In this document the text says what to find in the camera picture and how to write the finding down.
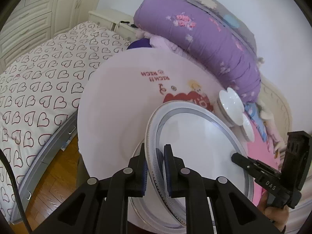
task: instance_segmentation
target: black cord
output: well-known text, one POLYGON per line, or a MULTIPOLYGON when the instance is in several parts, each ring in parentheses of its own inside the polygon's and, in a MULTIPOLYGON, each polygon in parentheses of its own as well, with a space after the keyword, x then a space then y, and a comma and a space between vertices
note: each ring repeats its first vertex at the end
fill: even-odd
POLYGON ((2 150, 0 149, 0 161, 3 163, 5 169, 7 170, 7 173, 9 174, 9 178, 12 184, 12 188, 13 188, 13 192, 15 195, 15 200, 16 200, 16 204, 18 205, 18 210, 21 214, 21 218, 23 219, 23 222, 26 226, 26 229, 28 231, 28 233, 32 233, 32 228, 29 225, 29 222, 26 218, 26 214, 23 208, 23 205, 21 203, 21 198, 19 196, 19 192, 18 192, 18 185, 16 184, 16 180, 15 180, 15 176, 13 173, 13 170, 11 168, 11 165, 9 163, 9 161, 7 160, 7 157, 5 156, 5 154, 2 152, 2 150))

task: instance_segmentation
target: silver screw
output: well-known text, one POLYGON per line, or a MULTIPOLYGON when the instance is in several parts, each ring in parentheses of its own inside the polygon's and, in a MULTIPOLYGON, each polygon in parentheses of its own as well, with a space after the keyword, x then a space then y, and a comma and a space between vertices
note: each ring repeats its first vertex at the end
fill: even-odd
POLYGON ((225 184, 227 182, 227 178, 226 177, 219 177, 218 178, 218 181, 221 183, 221 184, 225 184))
POLYGON ((90 178, 90 179, 88 179, 87 183, 88 183, 89 185, 94 185, 94 184, 96 183, 96 178, 90 178))
POLYGON ((182 174, 189 174, 191 171, 188 168, 182 168, 180 171, 182 174))
POLYGON ((125 174, 130 174, 130 173, 132 173, 132 168, 130 168, 130 167, 127 167, 127 168, 124 168, 124 173, 125 174))

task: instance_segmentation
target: cream wardrobe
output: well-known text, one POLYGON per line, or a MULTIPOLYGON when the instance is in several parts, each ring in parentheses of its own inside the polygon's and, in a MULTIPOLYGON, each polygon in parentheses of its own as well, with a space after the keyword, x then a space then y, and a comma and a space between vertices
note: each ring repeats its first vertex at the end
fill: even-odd
POLYGON ((0 32, 0 73, 18 56, 87 21, 99 0, 21 0, 0 32))

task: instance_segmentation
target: gray bed frame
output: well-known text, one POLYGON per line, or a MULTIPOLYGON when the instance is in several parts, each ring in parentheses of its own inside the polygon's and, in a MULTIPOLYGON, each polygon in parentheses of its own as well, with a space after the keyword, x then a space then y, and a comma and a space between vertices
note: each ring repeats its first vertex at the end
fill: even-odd
MULTIPOLYGON (((52 159, 58 153, 60 148, 68 141, 68 139, 77 131, 77 115, 76 111, 70 118, 56 130, 56 132, 50 137, 46 144, 42 147, 34 159, 32 166, 25 174, 22 183, 19 187, 19 194, 24 210, 26 210, 29 200, 40 181, 43 173, 51 163, 52 159)), ((17 224, 21 222, 21 215, 19 213, 17 204, 14 204, 11 222, 17 224)))

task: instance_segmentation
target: purple blanket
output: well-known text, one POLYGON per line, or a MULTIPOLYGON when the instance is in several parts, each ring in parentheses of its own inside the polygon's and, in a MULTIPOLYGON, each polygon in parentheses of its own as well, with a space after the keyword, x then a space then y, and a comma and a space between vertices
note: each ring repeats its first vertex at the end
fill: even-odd
POLYGON ((188 51, 243 102, 256 101, 261 79, 253 55, 207 12, 186 0, 144 0, 134 22, 188 51))

